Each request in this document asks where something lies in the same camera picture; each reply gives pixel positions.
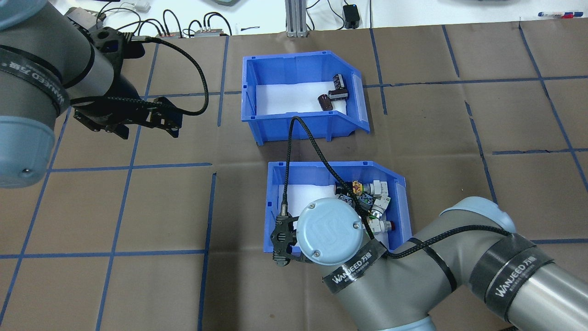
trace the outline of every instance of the electrical cable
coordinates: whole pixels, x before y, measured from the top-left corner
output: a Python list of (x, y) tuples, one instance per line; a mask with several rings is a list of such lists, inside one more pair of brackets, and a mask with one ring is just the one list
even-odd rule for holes
[(349, 194), (349, 196), (351, 197), (351, 199), (353, 200), (353, 202), (355, 204), (355, 211), (360, 216), (360, 218), (362, 220), (362, 224), (365, 227), (365, 230), (367, 232), (367, 235), (369, 236), (370, 239), (374, 239), (372, 228), (369, 227), (368, 220), (365, 217), (365, 216), (367, 216), (367, 212), (364, 211), (363, 209), (361, 209), (361, 207), (359, 206), (358, 198), (355, 196), (355, 194), (353, 193), (351, 188), (349, 188), (349, 186), (345, 183), (345, 181), (330, 166), (329, 162), (326, 160), (325, 156), (323, 155), (322, 151), (320, 150), (319, 146), (317, 145), (315, 138), (312, 135), (312, 132), (310, 131), (310, 129), (308, 129), (308, 126), (306, 126), (306, 123), (304, 123), (304, 121), (298, 116), (292, 117), (292, 119), (290, 120), (290, 129), (288, 131), (288, 154), (286, 156), (286, 173), (285, 173), (285, 180), (284, 180), (284, 192), (282, 194), (282, 204), (286, 204), (286, 212), (288, 211), (288, 179), (289, 179), (289, 174), (290, 174), (290, 156), (292, 155), (292, 132), (294, 129), (294, 122), (295, 121), (298, 121), (298, 123), (300, 123), (300, 125), (302, 126), (302, 128), (306, 132), (308, 139), (310, 139), (310, 143), (315, 148), (315, 151), (316, 151), (317, 155), (319, 156), (319, 159), (321, 160), (321, 162), (325, 165), (325, 168), (331, 173), (331, 175), (333, 175), (335, 180), (338, 181), (339, 184), (341, 184), (343, 189), (345, 191), (347, 191), (347, 193)]
[[(137, 17), (139, 18), (139, 23), (141, 22), (141, 15), (139, 15), (139, 13), (137, 13), (137, 12), (136, 12), (136, 11), (134, 11), (133, 9), (129, 9), (129, 8), (124, 8), (124, 7), (116, 7), (116, 8), (111, 8), (111, 9), (107, 9), (107, 10), (103, 11), (103, 12), (102, 12), (102, 14), (104, 14), (104, 13), (106, 13), (106, 12), (109, 12), (109, 11), (113, 11), (113, 10), (115, 10), (115, 9), (124, 9), (124, 10), (126, 10), (126, 11), (129, 11), (129, 12), (131, 12), (131, 13), (133, 13), (133, 14), (137, 15)], [(127, 25), (125, 25), (124, 27), (120, 27), (119, 29), (122, 29), (122, 28), (129, 27), (129, 26), (131, 26), (131, 25), (133, 25), (133, 24), (136, 24), (136, 23), (137, 23), (137, 22), (133, 22), (133, 23), (131, 23), (131, 24), (127, 24)], [(139, 25), (137, 25), (137, 28), (136, 28), (136, 29), (133, 31), (133, 33), (134, 33), (134, 34), (135, 34), (135, 33), (137, 33), (137, 30), (139, 30)]]
[(182, 29), (182, 32), (183, 32), (185, 35), (187, 35), (187, 36), (188, 36), (188, 38), (192, 38), (192, 37), (194, 37), (194, 36), (196, 35), (196, 32), (197, 32), (197, 31), (194, 31), (194, 30), (192, 30), (192, 29)]
[(174, 44), (172, 44), (170, 42), (167, 42), (165, 40), (159, 39), (159, 38), (145, 37), (145, 39), (140, 40), (140, 41), (135, 41), (135, 42), (154, 42), (156, 44), (162, 44), (162, 45), (165, 45), (167, 47), (173, 48), (175, 51), (178, 51), (180, 54), (182, 54), (184, 57), (186, 57), (188, 60), (190, 60), (190, 62), (198, 70), (198, 74), (200, 75), (200, 78), (202, 80), (202, 86), (204, 87), (204, 104), (203, 104), (202, 108), (199, 111), (188, 111), (188, 110), (183, 110), (181, 108), (178, 108), (176, 106), (171, 106), (171, 105), (166, 105), (166, 104), (159, 104), (159, 103), (156, 103), (156, 102), (149, 102), (149, 101), (144, 101), (144, 100), (137, 100), (137, 99), (131, 99), (131, 98), (122, 98), (122, 97), (105, 97), (105, 96), (101, 96), (101, 97), (82, 97), (82, 98), (72, 99), (71, 100), (71, 105), (72, 106), (75, 106), (77, 104), (81, 104), (81, 103), (84, 103), (84, 102), (92, 102), (92, 101), (99, 101), (99, 100), (108, 100), (108, 101), (116, 101), (116, 102), (125, 102), (125, 103), (128, 103), (128, 104), (135, 104), (135, 105), (144, 106), (144, 107), (152, 107), (152, 108), (158, 108), (158, 109), (166, 109), (166, 110), (171, 110), (171, 111), (178, 112), (180, 114), (188, 115), (188, 116), (198, 116), (198, 115), (201, 115), (202, 113), (204, 113), (206, 111), (206, 109), (208, 108), (208, 85), (206, 84), (206, 78), (204, 77), (204, 72), (202, 72), (202, 68), (200, 67), (200, 65), (198, 64), (198, 62), (196, 62), (196, 60), (194, 58), (192, 58), (190, 56), (190, 54), (188, 54), (182, 48), (179, 48), (178, 46), (176, 46), (176, 45), (174, 45)]
[(157, 26), (157, 24), (153, 23), (152, 21), (150, 21), (150, 20), (148, 20), (148, 19), (146, 19), (146, 20), (144, 20), (143, 22), (141, 22), (141, 24), (139, 25), (139, 32), (137, 32), (137, 35), (141, 35), (141, 28), (143, 28), (143, 25), (144, 25), (145, 23), (149, 23), (149, 24), (153, 25), (153, 26), (155, 27), (155, 29), (157, 30), (157, 34), (158, 34), (160, 37), (161, 37), (161, 36), (163, 36), (163, 35), (161, 34), (161, 30), (159, 29), (159, 27)]
[(188, 24), (188, 30), (191, 30), (192, 29), (192, 24), (194, 24), (195, 22), (198, 23), (198, 26), (200, 27), (200, 30), (202, 30), (202, 24), (197, 19), (193, 19), (192, 22), (190, 22), (190, 24)]
[(141, 23), (141, 25), (139, 26), (139, 32), (137, 32), (137, 35), (141, 35), (141, 28), (143, 27), (143, 25), (144, 25), (145, 23), (149, 23), (149, 22), (157, 22), (157, 23), (159, 24), (159, 27), (161, 28), (161, 31), (162, 31), (162, 32), (159, 32), (159, 30), (158, 30), (158, 32), (159, 32), (159, 35), (160, 35), (160, 36), (163, 36), (163, 35), (165, 35), (165, 28), (163, 27), (163, 25), (161, 24), (161, 22), (159, 22), (159, 21), (158, 21), (157, 19), (155, 19), (155, 18), (148, 18), (148, 19), (146, 19), (146, 20), (143, 20), (143, 23)]
[(220, 15), (221, 13), (219, 13), (219, 12), (207, 12), (206, 14), (204, 14), (204, 17), (202, 18), (202, 23), (204, 24), (204, 27), (205, 28), (206, 28), (206, 17), (208, 15), (212, 15), (212, 14), (219, 14)]
[(316, 6), (316, 4), (318, 4), (319, 2), (320, 0), (316, 0), (314, 4), (312, 4), (310, 7), (306, 7), (306, 9), (311, 9), (312, 7)]
[(106, 8), (106, 6), (110, 5), (113, 2), (114, 1), (109, 1), (109, 2), (106, 3), (106, 5), (104, 5), (102, 8), (100, 8), (100, 10), (98, 11), (98, 13), (96, 14), (96, 24), (98, 24), (98, 19), (100, 18), (100, 15), (102, 15), (102, 11)]
[(208, 21), (206, 22), (208, 24), (208, 27), (209, 28), (211, 27), (211, 18), (213, 18), (215, 16), (219, 16), (220, 18), (222, 18), (225, 21), (226, 26), (229, 28), (229, 35), (233, 35), (233, 31), (230, 28), (229, 21), (227, 21), (226, 18), (223, 15), (219, 14), (219, 13), (214, 13), (214, 14), (208, 16)]
[(373, 28), (372, 0), (369, 0), (369, 28)]
[(314, 30), (315, 29), (315, 22), (312, 20), (312, 17), (310, 17), (310, 14), (308, 13), (308, 9), (306, 10), (306, 15), (308, 16), (308, 18), (310, 18), (310, 23), (312, 24), (312, 30)]
[(333, 14), (337, 15), (338, 18), (341, 19), (341, 21), (343, 21), (343, 25), (341, 25), (340, 28), (338, 28), (337, 30), (341, 30), (344, 26), (345, 26), (345, 20), (335, 12), (335, 10), (333, 10), (333, 6), (330, 5), (330, 0), (327, 0), (327, 3), (329, 4), (329, 8), (331, 9), (331, 11), (333, 12)]
[(165, 32), (167, 32), (169, 35), (169, 28), (168, 28), (167, 23), (165, 22), (165, 13), (166, 12), (170, 12), (173, 15), (173, 17), (175, 17), (176, 23), (178, 23), (178, 32), (180, 33), (180, 38), (181, 38), (182, 37), (182, 26), (180, 25), (180, 21), (178, 20), (178, 17), (176, 16), (176, 14), (169, 9), (166, 9), (163, 11), (163, 25), (165, 26)]
[(390, 257), (391, 259), (401, 259), (417, 251), (424, 249), (425, 247), (429, 247), (432, 244), (435, 244), (443, 239), (446, 239), (450, 236), (454, 236), (455, 234), (466, 232), (466, 231), (489, 231), (498, 234), (502, 234), (503, 236), (509, 236), (510, 232), (503, 230), (498, 227), (487, 226), (487, 225), (468, 225), (468, 226), (461, 226), (455, 229), (451, 229), (449, 231), (445, 231), (442, 234), (438, 234), (437, 236), (432, 237), (431, 239), (427, 239), (422, 243), (415, 245), (407, 250), (401, 251), (400, 253), (391, 253), (386, 251), (385, 256)]

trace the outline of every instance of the blue storage bin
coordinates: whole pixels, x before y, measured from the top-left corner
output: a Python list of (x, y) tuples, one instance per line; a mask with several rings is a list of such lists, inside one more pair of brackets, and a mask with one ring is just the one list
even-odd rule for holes
[[(384, 242), (384, 244), (392, 251), (410, 239), (412, 229), (410, 228), (404, 177), (373, 161), (345, 161), (331, 162), (329, 164), (345, 181), (359, 180), (362, 183), (370, 183), (373, 180), (387, 181), (388, 195), (391, 199), (386, 210), (386, 220), (392, 221), (396, 228), (387, 233), (387, 243)], [(270, 235), (275, 228), (276, 216), (280, 213), (280, 202), (283, 193), (283, 191), (280, 191), (280, 185), (284, 184), (285, 171), (285, 162), (268, 163), (268, 187), (263, 232), (263, 251), (265, 253), (273, 252)], [(335, 179), (321, 162), (290, 162), (289, 185), (296, 184), (329, 186), (335, 184)], [(290, 189), (288, 192), (288, 200), (290, 201)], [(293, 247), (292, 252), (299, 255), (300, 248)]]
[[(336, 74), (343, 75), (349, 90), (347, 115), (338, 111), (257, 114), (258, 85), (325, 82), (332, 81)], [(326, 138), (327, 141), (332, 137), (346, 137), (358, 128), (369, 133), (361, 73), (330, 51), (244, 57), (241, 121), (249, 124), (257, 144), (287, 140), (290, 119), (294, 115), (304, 120), (316, 138)], [(292, 137), (306, 139), (299, 124), (295, 125)]]

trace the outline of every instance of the robotic arm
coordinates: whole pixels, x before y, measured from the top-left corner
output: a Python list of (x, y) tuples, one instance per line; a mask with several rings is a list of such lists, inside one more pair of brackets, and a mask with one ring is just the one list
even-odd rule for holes
[(359, 330), (434, 331), (428, 311), (463, 284), (521, 330), (588, 329), (588, 283), (517, 234), (489, 200), (462, 200), (394, 253), (359, 222), (348, 204), (323, 198), (296, 229), (302, 253)]
[[(121, 75), (125, 58), (145, 54), (142, 42), (175, 48), (198, 69), (205, 89), (200, 111), (180, 110), (166, 98), (142, 101)], [(92, 33), (62, 16), (47, 0), (0, 0), (0, 187), (25, 187), (45, 174), (55, 144), (55, 119), (70, 104), (73, 117), (94, 132), (127, 139), (127, 124), (161, 128), (178, 137), (182, 114), (208, 105), (202, 70), (166, 41), (112, 28)]]

